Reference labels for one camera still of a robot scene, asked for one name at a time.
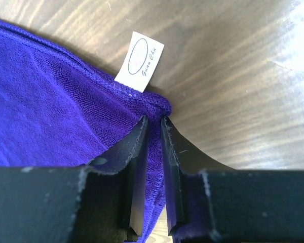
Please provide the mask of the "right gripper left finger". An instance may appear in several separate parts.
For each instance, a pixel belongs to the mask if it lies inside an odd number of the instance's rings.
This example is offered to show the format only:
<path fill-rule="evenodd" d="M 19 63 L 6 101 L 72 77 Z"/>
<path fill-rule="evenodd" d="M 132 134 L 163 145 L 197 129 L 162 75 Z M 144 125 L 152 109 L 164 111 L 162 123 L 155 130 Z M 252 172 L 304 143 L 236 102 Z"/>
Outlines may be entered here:
<path fill-rule="evenodd" d="M 142 235 L 149 122 L 86 165 L 0 167 L 0 242 L 133 242 Z"/>

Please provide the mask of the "purple towel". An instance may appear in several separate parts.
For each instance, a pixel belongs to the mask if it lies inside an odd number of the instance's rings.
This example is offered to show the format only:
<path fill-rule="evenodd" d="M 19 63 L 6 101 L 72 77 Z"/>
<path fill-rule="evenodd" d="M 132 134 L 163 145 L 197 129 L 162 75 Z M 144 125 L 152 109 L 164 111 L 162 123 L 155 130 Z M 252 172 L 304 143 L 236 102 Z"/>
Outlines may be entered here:
<path fill-rule="evenodd" d="M 169 101 L 122 85 L 67 49 L 0 20 L 0 166 L 78 166 L 149 118 L 146 242 L 165 206 L 161 118 Z"/>

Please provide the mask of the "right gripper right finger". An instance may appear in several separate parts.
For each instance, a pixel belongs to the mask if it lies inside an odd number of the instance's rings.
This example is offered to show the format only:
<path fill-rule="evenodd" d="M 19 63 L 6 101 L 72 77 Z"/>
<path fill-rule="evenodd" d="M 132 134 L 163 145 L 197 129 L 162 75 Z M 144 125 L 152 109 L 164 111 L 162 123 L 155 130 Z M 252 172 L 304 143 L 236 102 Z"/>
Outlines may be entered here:
<path fill-rule="evenodd" d="M 304 170 L 235 170 L 162 118 L 168 232 L 174 242 L 304 242 Z"/>

